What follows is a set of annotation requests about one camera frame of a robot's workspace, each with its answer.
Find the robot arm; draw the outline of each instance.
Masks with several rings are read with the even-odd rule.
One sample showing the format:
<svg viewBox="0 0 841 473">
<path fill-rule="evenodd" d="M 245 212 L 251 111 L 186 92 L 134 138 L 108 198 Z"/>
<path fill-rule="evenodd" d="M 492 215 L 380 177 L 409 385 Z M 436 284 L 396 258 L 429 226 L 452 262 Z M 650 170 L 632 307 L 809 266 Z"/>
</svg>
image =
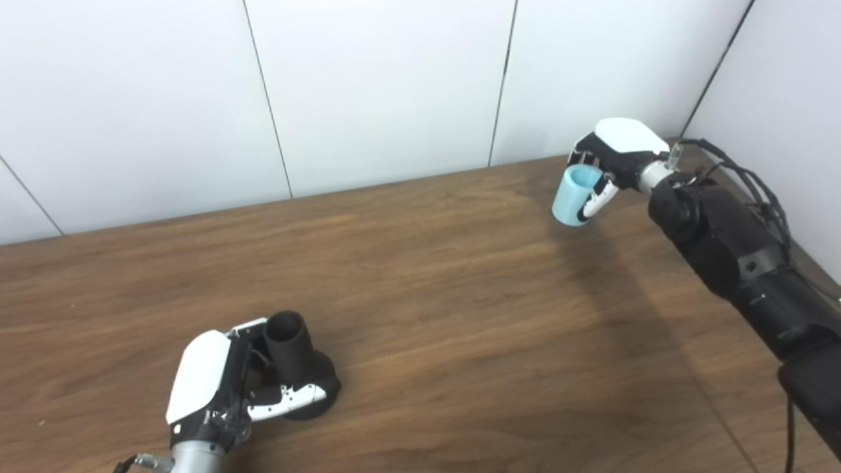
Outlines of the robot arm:
<svg viewBox="0 0 841 473">
<path fill-rule="evenodd" d="M 686 142 L 720 152 L 703 140 Z M 602 120 L 570 155 L 569 164 L 604 172 L 579 218 L 594 215 L 610 189 L 649 195 L 648 215 L 706 287 L 733 304 L 780 360 L 783 389 L 841 460 L 841 317 L 756 214 L 712 179 L 677 169 L 681 143 L 669 151 L 636 120 Z"/>
<path fill-rule="evenodd" d="M 138 465 L 164 473 L 217 473 L 225 454 L 248 439 L 251 422 L 318 417 L 340 389 L 333 363 L 313 350 L 297 312 L 227 333 L 205 332 L 184 349 L 172 386 L 166 414 L 172 458 L 138 454 L 114 472 Z"/>
</svg>

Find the wire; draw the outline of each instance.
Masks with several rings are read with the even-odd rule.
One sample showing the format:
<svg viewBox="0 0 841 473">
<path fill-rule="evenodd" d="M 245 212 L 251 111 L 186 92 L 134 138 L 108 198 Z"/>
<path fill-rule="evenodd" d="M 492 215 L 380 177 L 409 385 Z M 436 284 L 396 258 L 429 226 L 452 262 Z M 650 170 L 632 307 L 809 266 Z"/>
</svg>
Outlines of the wire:
<svg viewBox="0 0 841 473">
<path fill-rule="evenodd" d="M 791 473 L 794 471 L 794 440 L 795 440 L 795 425 L 794 425 L 794 401 L 791 400 L 791 397 L 785 402 L 785 417 L 787 419 L 788 426 L 786 427 L 786 434 L 787 437 L 787 452 L 785 454 L 785 473 Z"/>
<path fill-rule="evenodd" d="M 726 152 L 722 151 L 721 148 L 718 146 L 713 145 L 707 140 L 700 139 L 700 140 L 681 140 L 681 145 L 696 145 L 703 150 L 710 152 L 713 156 L 719 158 L 721 161 L 717 162 L 709 171 L 707 171 L 704 176 L 699 179 L 698 182 L 703 182 L 707 180 L 713 171 L 715 171 L 719 167 L 725 167 L 727 169 L 731 169 L 736 173 L 739 179 L 744 183 L 744 186 L 748 188 L 751 196 L 754 198 L 754 202 L 756 203 L 756 207 L 758 209 L 759 216 L 765 222 L 765 225 L 768 227 L 773 227 L 776 229 L 777 234 L 783 244 L 785 249 L 785 258 L 788 263 L 792 263 L 792 244 L 791 244 L 791 230 L 789 229 L 788 225 L 788 218 L 785 215 L 785 211 L 783 210 L 782 205 L 780 204 L 780 200 L 777 199 L 776 194 L 768 187 L 767 184 L 753 171 L 747 169 L 745 167 L 739 166 L 730 156 L 727 155 Z M 762 189 L 762 193 L 765 197 L 767 197 L 768 201 L 765 201 L 765 197 L 759 192 L 757 189 L 759 186 Z"/>
<path fill-rule="evenodd" d="M 755 204 L 751 204 L 751 206 L 754 206 L 758 209 L 759 216 L 763 218 L 767 226 L 771 226 L 771 224 L 773 224 L 785 248 L 785 256 L 788 259 L 788 263 L 792 267 L 797 269 L 797 272 L 806 280 L 807 283 L 809 283 L 809 285 L 814 290 L 825 295 L 835 304 L 841 305 L 841 293 L 839 293 L 837 290 L 830 290 L 827 286 L 823 284 L 819 284 L 817 281 L 815 281 L 815 279 L 804 274 L 797 267 L 793 254 L 793 241 L 791 239 L 791 230 L 788 224 L 788 217 L 785 214 L 785 210 L 783 210 L 783 206 L 780 203 L 780 200 L 777 198 L 776 194 L 774 194 L 774 192 L 768 187 L 768 185 L 765 184 L 765 182 L 755 172 L 745 167 L 739 166 L 730 156 L 727 155 L 727 153 L 722 151 L 721 148 L 711 144 L 707 140 L 681 140 L 680 144 L 696 145 L 704 150 L 707 150 L 713 156 L 721 159 L 721 161 L 717 162 L 709 170 L 703 173 L 698 172 L 699 177 L 696 180 L 696 182 L 703 183 L 712 175 L 712 173 L 716 171 L 716 169 L 720 167 L 725 167 L 727 169 L 732 169 L 736 173 L 739 179 L 742 180 L 742 182 L 745 184 L 745 187 L 748 188 L 748 191 L 750 189 L 753 189 L 754 191 L 752 191 L 751 194 L 753 195 L 754 200 L 756 202 Z M 759 186 L 762 189 L 762 192 L 768 198 L 768 202 L 765 202 L 765 200 L 759 194 L 755 186 Z"/>
</svg>

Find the white wall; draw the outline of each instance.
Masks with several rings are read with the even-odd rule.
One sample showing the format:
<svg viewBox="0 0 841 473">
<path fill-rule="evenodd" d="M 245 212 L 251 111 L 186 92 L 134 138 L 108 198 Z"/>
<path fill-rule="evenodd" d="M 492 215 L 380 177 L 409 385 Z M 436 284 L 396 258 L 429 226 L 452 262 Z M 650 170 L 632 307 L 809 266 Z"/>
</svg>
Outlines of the white wall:
<svg viewBox="0 0 841 473">
<path fill-rule="evenodd" d="M 676 135 L 747 1 L 520 0 L 493 164 L 605 116 Z M 484 167 L 514 9 L 0 3 L 0 156 L 65 232 Z"/>
<path fill-rule="evenodd" d="M 841 282 L 841 3 L 756 2 L 686 135 L 775 191 L 792 235 Z"/>
<path fill-rule="evenodd" d="M 56 227 L 0 161 L 0 245 L 58 236 Z"/>
<path fill-rule="evenodd" d="M 0 65 L 0 155 L 63 231 L 289 197 L 241 2 L 5 2 Z"/>
<path fill-rule="evenodd" d="M 514 0 L 246 0 L 295 197 L 488 165 Z"/>
<path fill-rule="evenodd" d="M 493 164 L 566 154 L 605 117 L 677 136 L 748 0 L 520 0 Z"/>
</svg>

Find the table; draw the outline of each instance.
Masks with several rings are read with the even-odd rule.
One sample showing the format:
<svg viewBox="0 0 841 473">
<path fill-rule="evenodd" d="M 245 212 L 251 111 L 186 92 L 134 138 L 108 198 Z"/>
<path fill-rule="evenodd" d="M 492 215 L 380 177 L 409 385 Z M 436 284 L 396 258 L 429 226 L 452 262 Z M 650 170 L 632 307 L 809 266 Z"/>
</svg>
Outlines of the table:
<svg viewBox="0 0 841 473">
<path fill-rule="evenodd" d="M 344 389 L 256 424 L 243 473 L 776 472 L 776 361 L 621 193 L 549 208 L 549 158 L 0 247 L 3 471 L 167 453 L 186 344 L 304 314 Z M 838 471 L 799 418 L 797 467 Z"/>
</svg>

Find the blue cup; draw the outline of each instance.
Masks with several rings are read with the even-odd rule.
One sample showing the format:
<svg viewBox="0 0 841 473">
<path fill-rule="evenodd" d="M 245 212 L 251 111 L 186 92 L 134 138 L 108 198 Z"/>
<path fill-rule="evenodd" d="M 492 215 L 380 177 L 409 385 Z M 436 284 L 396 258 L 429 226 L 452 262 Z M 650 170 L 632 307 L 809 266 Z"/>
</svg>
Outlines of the blue cup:
<svg viewBox="0 0 841 473">
<path fill-rule="evenodd" d="M 569 226 L 581 226 L 587 221 L 580 221 L 578 211 L 593 192 L 593 186 L 599 181 L 601 170 L 587 164 L 574 164 L 567 167 L 561 178 L 558 193 L 552 203 L 552 215 L 559 222 Z"/>
</svg>

